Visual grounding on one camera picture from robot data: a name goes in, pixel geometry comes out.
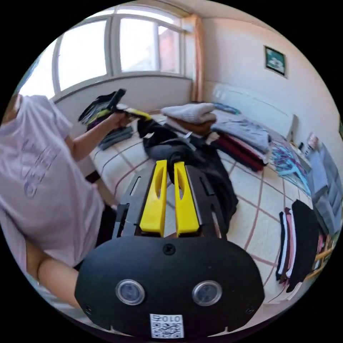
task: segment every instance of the qr code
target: qr code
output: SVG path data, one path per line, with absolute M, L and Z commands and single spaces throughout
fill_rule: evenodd
M 184 338 L 182 315 L 151 314 L 152 338 Z

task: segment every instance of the headboard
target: headboard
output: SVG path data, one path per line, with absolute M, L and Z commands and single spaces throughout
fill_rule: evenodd
M 232 106 L 241 113 L 280 134 L 288 141 L 291 139 L 294 115 L 262 94 L 228 84 L 205 82 L 205 101 Z

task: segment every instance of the camera lens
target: camera lens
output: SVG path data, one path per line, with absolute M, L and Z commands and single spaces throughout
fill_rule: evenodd
M 218 302 L 222 296 L 222 288 L 218 282 L 203 281 L 193 289 L 193 300 L 200 306 L 211 306 Z
M 116 287 L 118 299 L 126 305 L 139 305 L 145 297 L 142 285 L 134 280 L 122 280 Z

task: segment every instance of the gray sweater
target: gray sweater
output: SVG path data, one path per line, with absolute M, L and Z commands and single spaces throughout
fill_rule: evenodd
M 252 147 L 267 153 L 270 150 L 270 136 L 262 126 L 245 118 L 229 118 L 211 126 L 212 131 L 237 137 Z

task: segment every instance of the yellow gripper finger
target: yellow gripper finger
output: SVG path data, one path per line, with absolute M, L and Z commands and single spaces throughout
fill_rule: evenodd
M 199 221 L 184 162 L 174 164 L 174 185 L 177 236 L 196 233 L 199 229 Z
M 145 202 L 140 229 L 145 233 L 164 236 L 165 205 L 167 198 L 167 161 L 157 161 Z
M 125 110 L 125 112 L 135 114 L 135 115 L 138 115 L 140 117 L 145 117 L 145 120 L 151 120 L 152 119 L 148 113 L 142 112 L 139 110 L 135 110 L 134 108 L 127 108 Z

